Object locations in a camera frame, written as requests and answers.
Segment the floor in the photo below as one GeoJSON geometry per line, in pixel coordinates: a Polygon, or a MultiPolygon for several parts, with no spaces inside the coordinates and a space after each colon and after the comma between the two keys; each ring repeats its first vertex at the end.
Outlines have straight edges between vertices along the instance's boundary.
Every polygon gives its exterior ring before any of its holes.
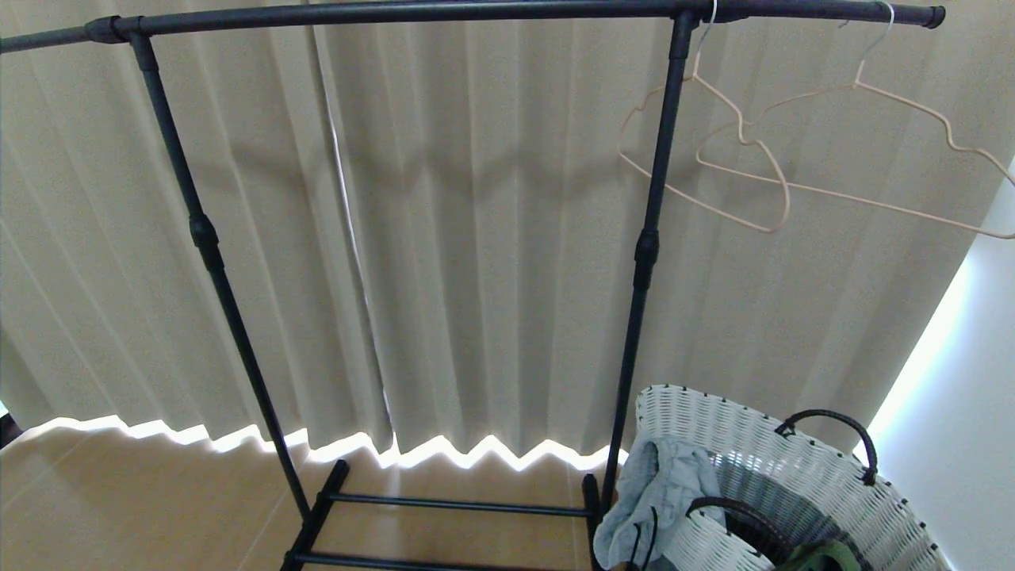
{"type": "MultiPolygon", "coordinates": [[[[254,441],[216,452],[118,429],[27,436],[0,452],[4,571],[277,570],[299,528],[275,456],[254,441]]],[[[331,465],[306,445],[293,454],[313,498],[331,465]]],[[[365,450],[346,459],[348,492],[582,505],[583,474],[553,456],[522,473],[495,455],[468,471],[445,456],[384,470],[365,450]]],[[[589,568],[585,522],[563,517],[337,504],[315,550],[589,568]]]]}

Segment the wire hanger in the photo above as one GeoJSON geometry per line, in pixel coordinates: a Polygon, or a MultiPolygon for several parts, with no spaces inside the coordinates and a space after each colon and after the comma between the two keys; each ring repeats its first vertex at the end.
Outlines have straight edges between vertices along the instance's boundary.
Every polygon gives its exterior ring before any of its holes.
{"type": "MultiPolygon", "coordinates": [[[[702,79],[700,75],[698,75],[698,67],[699,67],[699,64],[701,62],[701,46],[704,44],[704,39],[708,35],[708,31],[712,30],[712,26],[716,24],[716,12],[718,10],[719,10],[719,0],[713,0],[713,4],[712,4],[712,19],[708,20],[707,27],[704,28],[704,31],[701,33],[701,38],[698,40],[697,51],[694,54],[694,66],[692,68],[691,74],[689,76],[687,76],[687,77],[684,77],[684,82],[686,83],[688,81],[691,81],[691,82],[699,83],[701,86],[703,86],[705,89],[707,89],[712,94],[714,94],[717,97],[719,97],[720,100],[722,100],[724,103],[726,103],[727,106],[729,106],[731,110],[733,110],[733,112],[735,114],[737,114],[737,120],[734,121],[734,122],[731,122],[731,123],[727,123],[726,125],[724,125],[724,127],[727,127],[727,126],[730,126],[730,125],[733,125],[734,123],[736,123],[737,126],[738,126],[738,128],[737,128],[737,139],[740,142],[740,144],[742,146],[758,146],[758,147],[761,148],[762,151],[764,151],[765,156],[768,157],[768,161],[771,163],[772,168],[774,168],[774,170],[775,170],[775,175],[777,176],[777,179],[761,179],[761,180],[765,180],[765,181],[769,181],[769,182],[782,185],[782,187],[783,187],[783,214],[780,217],[779,222],[775,223],[774,225],[772,225],[770,227],[769,226],[763,226],[763,225],[754,223],[754,222],[752,222],[750,220],[746,220],[744,218],[741,218],[741,217],[739,217],[739,216],[737,216],[735,214],[731,214],[731,213],[729,213],[729,212],[727,212],[725,210],[722,210],[720,208],[717,208],[716,206],[713,206],[710,204],[706,204],[705,202],[703,202],[703,201],[701,201],[701,200],[699,200],[699,199],[697,199],[697,198],[695,198],[695,197],[693,197],[693,196],[691,196],[689,194],[686,194],[686,193],[678,190],[676,187],[674,187],[674,186],[672,186],[670,184],[666,184],[666,189],[670,190],[670,191],[672,191],[674,193],[676,193],[677,196],[680,196],[681,198],[687,199],[690,202],[692,202],[694,204],[697,204],[698,206],[701,206],[702,208],[708,210],[709,212],[719,214],[720,216],[723,216],[725,218],[729,218],[729,219],[731,219],[731,220],[733,220],[733,221],[735,221],[735,222],[737,222],[739,224],[743,224],[743,225],[745,225],[747,227],[750,227],[752,229],[756,229],[758,231],[763,231],[765,233],[774,233],[781,227],[783,227],[783,224],[786,223],[787,218],[790,217],[790,184],[786,180],[786,174],[783,173],[783,168],[779,165],[779,161],[775,160],[775,156],[772,155],[772,153],[771,153],[770,150],[768,150],[768,146],[766,144],[764,144],[764,142],[762,142],[760,140],[756,140],[756,139],[748,140],[744,136],[744,124],[746,122],[744,121],[744,114],[740,111],[740,108],[738,108],[732,100],[730,100],[729,97],[727,97],[725,94],[723,94],[722,91],[720,91],[719,89],[717,89],[710,83],[708,83],[707,81],[705,81],[704,79],[702,79]]],[[[621,150],[620,143],[621,143],[621,141],[623,141],[624,131],[627,129],[627,124],[630,123],[630,120],[631,120],[632,117],[634,117],[634,114],[635,113],[640,113],[640,112],[645,111],[646,104],[648,104],[649,99],[652,98],[653,95],[655,95],[655,94],[659,93],[660,91],[662,91],[663,88],[664,88],[664,86],[659,86],[659,87],[656,87],[655,89],[649,91],[646,94],[645,99],[641,101],[641,103],[638,104],[637,106],[635,106],[634,109],[631,109],[630,113],[627,114],[627,118],[624,119],[623,124],[620,126],[620,134],[617,137],[617,154],[619,154],[620,157],[624,159],[624,161],[626,161],[628,164],[630,164],[631,166],[633,166],[637,171],[641,172],[642,174],[645,174],[646,176],[649,176],[649,177],[652,177],[652,173],[650,173],[649,170],[642,168],[637,162],[635,162],[629,156],[627,156],[627,154],[625,154],[624,151],[621,150]]],[[[710,133],[709,137],[712,135],[715,135],[715,134],[716,134],[716,131],[714,131],[713,133],[710,133]]],[[[716,167],[718,167],[719,169],[724,169],[724,167],[722,167],[722,166],[718,166],[717,165],[716,167]]]]}
{"type": "MultiPolygon", "coordinates": [[[[699,163],[701,163],[701,164],[703,164],[705,166],[708,166],[710,168],[716,168],[716,169],[723,170],[723,171],[726,171],[726,172],[730,172],[730,173],[734,173],[734,174],[739,174],[739,175],[746,176],[746,177],[749,177],[749,179],[752,179],[752,180],[756,180],[756,181],[769,182],[769,183],[779,183],[780,181],[777,181],[775,179],[771,179],[771,177],[768,177],[768,176],[762,176],[762,175],[759,175],[759,174],[754,174],[754,173],[751,173],[751,172],[746,172],[746,171],[743,171],[743,170],[738,170],[736,168],[731,168],[729,166],[724,166],[722,164],[716,164],[716,163],[713,163],[713,162],[708,162],[708,161],[706,161],[706,160],[704,160],[704,159],[701,158],[701,150],[704,148],[705,144],[707,144],[708,140],[712,139],[712,137],[714,137],[715,135],[717,135],[719,132],[724,131],[727,128],[733,126],[734,123],[737,124],[737,129],[738,130],[743,130],[743,126],[745,124],[747,126],[757,125],[758,123],[761,122],[762,119],[764,119],[765,115],[769,111],[771,111],[771,110],[773,110],[773,109],[775,109],[777,106],[782,106],[782,105],[784,105],[786,103],[789,103],[789,102],[792,102],[792,101],[796,101],[796,100],[800,100],[800,99],[804,99],[804,98],[808,98],[808,97],[812,97],[812,96],[815,96],[815,95],[829,93],[829,92],[832,92],[832,91],[839,91],[839,90],[844,90],[844,89],[860,88],[860,89],[865,89],[865,90],[867,90],[869,92],[872,92],[874,94],[881,95],[883,97],[887,97],[887,98],[889,98],[891,100],[898,101],[898,102],[900,102],[902,104],[905,104],[907,106],[916,109],[917,111],[921,111],[921,112],[923,112],[923,113],[925,113],[927,115],[930,115],[931,117],[934,117],[935,119],[937,119],[938,121],[940,121],[942,125],[944,125],[944,128],[945,128],[945,140],[948,143],[948,146],[952,150],[954,150],[956,152],[968,152],[968,153],[978,154],[979,156],[983,156],[984,158],[987,158],[992,164],[994,164],[995,167],[998,168],[998,170],[1000,170],[1005,175],[1006,179],[1008,179],[1013,185],[1015,185],[1015,174],[1013,174],[1010,170],[1008,170],[1007,168],[1005,168],[1005,166],[1003,164],[1001,164],[1001,162],[993,154],[991,154],[987,150],[984,150],[983,148],[965,147],[965,146],[959,146],[959,145],[955,144],[955,140],[952,138],[952,126],[951,126],[951,122],[948,120],[947,117],[945,117],[941,113],[939,113],[939,112],[937,112],[937,111],[935,111],[935,110],[933,110],[933,109],[931,109],[929,106],[926,106],[926,105],[921,104],[921,103],[919,103],[917,101],[907,99],[907,98],[902,97],[900,95],[896,95],[895,93],[891,93],[889,91],[885,91],[884,89],[875,87],[875,86],[870,85],[868,83],[864,83],[863,80],[861,80],[861,76],[864,73],[864,67],[867,64],[867,58],[870,56],[870,54],[874,50],[874,48],[878,44],[880,44],[881,41],[885,39],[885,37],[888,35],[888,32],[891,30],[892,24],[895,23],[895,8],[893,8],[891,4],[889,4],[888,2],[885,2],[884,0],[872,0],[872,1],[874,1],[874,2],[876,2],[878,4],[882,4],[885,7],[887,7],[888,11],[891,14],[891,17],[888,20],[888,26],[885,27],[884,32],[877,40],[875,40],[873,44],[871,44],[870,46],[868,46],[867,50],[864,51],[864,56],[860,60],[860,65],[857,68],[857,74],[854,77],[853,81],[851,81],[849,83],[843,83],[843,84],[840,84],[840,85],[834,85],[832,87],[827,87],[827,88],[824,88],[824,89],[819,89],[817,91],[810,91],[810,92],[803,93],[803,94],[800,94],[800,95],[794,95],[792,97],[783,99],[781,101],[777,101],[777,102],[772,103],[772,104],[768,105],[767,108],[765,108],[763,111],[761,111],[761,113],[753,121],[737,121],[737,122],[732,122],[731,121],[729,123],[726,123],[725,125],[722,125],[719,128],[717,128],[716,130],[714,130],[713,132],[708,133],[708,135],[704,138],[703,141],[701,141],[701,144],[698,145],[697,149],[695,150],[695,152],[694,152],[694,158],[699,163]]],[[[825,190],[823,188],[817,188],[817,187],[813,187],[813,186],[807,186],[807,185],[796,184],[796,183],[790,183],[789,186],[791,186],[793,188],[796,188],[796,189],[800,189],[800,190],[807,190],[807,191],[810,191],[810,192],[816,192],[816,193],[824,194],[824,195],[827,195],[827,196],[833,196],[835,198],[844,198],[847,200],[853,200],[854,202],[860,202],[860,203],[863,203],[863,204],[869,204],[871,206],[877,206],[879,208],[885,208],[885,209],[888,209],[888,210],[893,210],[895,212],[901,212],[903,214],[913,215],[913,216],[917,216],[917,217],[921,217],[921,218],[928,219],[928,220],[933,220],[933,221],[936,221],[936,222],[941,222],[941,223],[948,224],[948,225],[951,225],[951,226],[960,227],[960,228],[963,228],[963,229],[969,229],[969,230],[975,231],[976,233],[983,233],[985,235],[990,235],[990,236],[993,236],[993,237],[1000,237],[1002,239],[1011,239],[1011,238],[1015,237],[1015,233],[1002,233],[1002,232],[999,232],[999,231],[994,231],[994,230],[986,229],[986,228],[980,227],[980,226],[975,226],[975,225],[967,224],[967,223],[960,222],[960,221],[957,221],[957,220],[952,220],[952,219],[949,219],[949,218],[944,218],[944,217],[941,217],[941,216],[936,216],[934,214],[928,214],[927,212],[921,212],[919,210],[913,210],[913,209],[910,209],[910,208],[903,208],[901,206],[895,206],[894,204],[887,204],[885,202],[879,202],[877,200],[871,200],[871,199],[868,199],[868,198],[861,198],[859,196],[853,196],[853,195],[850,195],[850,194],[843,194],[843,193],[840,193],[840,192],[834,192],[834,191],[831,191],[831,190],[825,190]]]]}

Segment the curtain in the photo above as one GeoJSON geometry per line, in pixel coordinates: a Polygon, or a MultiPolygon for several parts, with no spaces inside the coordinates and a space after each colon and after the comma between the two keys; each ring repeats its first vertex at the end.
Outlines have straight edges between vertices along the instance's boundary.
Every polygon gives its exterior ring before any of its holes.
{"type": "MultiPolygon", "coordinates": [[[[1015,6],[949,8],[937,30],[895,26],[865,79],[945,113],[960,144],[1007,163],[1015,6]]],[[[185,7],[3,9],[11,34],[185,7]]],[[[701,75],[752,117],[852,79],[884,26],[838,25],[717,26],[701,75]]],[[[317,445],[363,431],[379,448],[394,432],[402,449],[444,435],[460,450],[493,434],[518,454],[547,438],[583,453],[607,444],[648,187],[615,147],[663,81],[670,29],[503,21],[153,40],[286,432],[306,426],[317,445]]],[[[13,54],[2,73],[0,351],[18,388],[0,392],[15,419],[116,413],[213,435],[255,422],[130,50],[13,54]]],[[[621,143],[647,167],[658,109],[621,143]]],[[[771,222],[776,187],[693,161],[731,119],[686,84],[670,182],[771,222]]],[[[792,181],[971,223],[1001,180],[948,151],[933,119],[862,92],[787,105],[751,134],[792,181]]],[[[705,154],[769,173],[729,137],[705,154]]],[[[803,192],[772,235],[672,194],[660,225],[635,391],[679,383],[776,416],[829,408],[861,422],[972,237],[803,192]]]]}

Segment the white wall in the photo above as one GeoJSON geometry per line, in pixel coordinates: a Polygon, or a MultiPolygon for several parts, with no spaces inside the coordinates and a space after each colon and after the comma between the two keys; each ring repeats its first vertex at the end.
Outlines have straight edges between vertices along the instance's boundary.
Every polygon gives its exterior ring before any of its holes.
{"type": "MultiPolygon", "coordinates": [[[[1010,184],[986,224],[1015,231],[1010,184]]],[[[956,569],[1013,568],[1015,241],[976,237],[871,432],[956,569]]]]}

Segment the clothes rack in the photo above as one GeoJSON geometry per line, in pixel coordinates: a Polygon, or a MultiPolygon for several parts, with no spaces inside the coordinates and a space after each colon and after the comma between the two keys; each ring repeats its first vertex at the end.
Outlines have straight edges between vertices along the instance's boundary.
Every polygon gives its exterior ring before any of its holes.
{"type": "MultiPolygon", "coordinates": [[[[897,5],[893,7],[895,11],[894,22],[897,24],[934,28],[940,25],[945,18],[945,9],[941,6],[897,5]]],[[[0,39],[0,54],[84,42],[130,44],[133,48],[138,67],[144,76],[155,119],[168,152],[183,201],[189,212],[191,236],[211,276],[229,332],[302,519],[301,528],[291,549],[284,555],[281,569],[297,571],[306,564],[323,564],[371,569],[478,571],[504,568],[489,565],[460,565],[357,557],[321,553],[314,551],[313,548],[332,506],[341,502],[583,518],[586,521],[590,555],[592,555],[593,534],[613,498],[617,476],[617,458],[623,437],[624,423],[627,419],[634,363],[641,334],[641,322],[645,316],[653,267],[659,256],[659,217],[662,211],[664,185],[680,102],[684,65],[689,55],[691,31],[702,19],[707,20],[712,17],[713,8],[713,0],[412,0],[304,4],[158,16],[109,16],[91,20],[77,27],[0,39]],[[349,473],[349,466],[345,460],[339,459],[335,462],[324,487],[317,494],[314,505],[311,506],[282,438],[282,431],[271,402],[271,396],[265,386],[257,358],[240,314],[240,308],[229,285],[225,273],[225,263],[218,248],[218,235],[201,206],[180,135],[173,120],[168,99],[162,86],[158,62],[151,45],[151,37],[288,25],[622,17],[665,17],[673,19],[674,23],[645,224],[637,236],[634,248],[633,292],[620,378],[617,383],[613,430],[602,491],[600,492],[595,477],[590,474],[586,475],[582,481],[585,502],[583,508],[453,502],[347,494],[341,491],[341,487],[349,473]]],[[[856,0],[719,0],[716,7],[716,22],[731,22],[748,17],[887,22],[890,13],[884,5],[879,3],[856,0]]],[[[601,571],[596,563],[595,555],[592,555],[592,565],[594,570],[601,571]]]]}

